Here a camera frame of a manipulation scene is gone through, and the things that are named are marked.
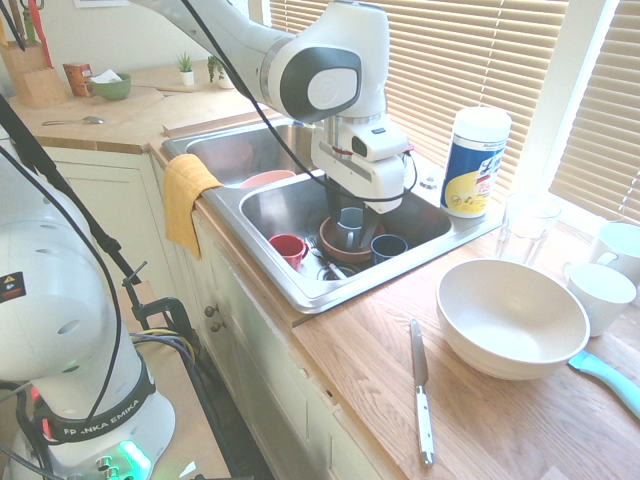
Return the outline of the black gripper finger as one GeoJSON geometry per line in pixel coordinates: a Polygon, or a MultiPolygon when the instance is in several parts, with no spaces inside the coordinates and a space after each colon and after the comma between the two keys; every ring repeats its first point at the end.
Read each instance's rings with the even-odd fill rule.
{"type": "Polygon", "coordinates": [[[341,216],[347,191],[327,174],[324,175],[323,181],[329,216],[335,228],[334,245],[337,248],[344,248],[348,231],[341,225],[341,216]]]}
{"type": "Polygon", "coordinates": [[[359,240],[359,247],[361,249],[370,247],[370,243],[375,236],[375,231],[378,228],[379,221],[380,215],[372,208],[364,206],[359,240]]]}

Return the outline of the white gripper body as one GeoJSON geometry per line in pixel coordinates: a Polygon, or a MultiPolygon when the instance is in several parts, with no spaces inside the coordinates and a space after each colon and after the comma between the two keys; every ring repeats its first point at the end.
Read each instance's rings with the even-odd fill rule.
{"type": "Polygon", "coordinates": [[[358,153],[337,153],[323,141],[313,141],[311,160],[348,193],[361,198],[376,213],[384,214],[401,204],[405,165],[399,154],[370,160],[358,153]]]}

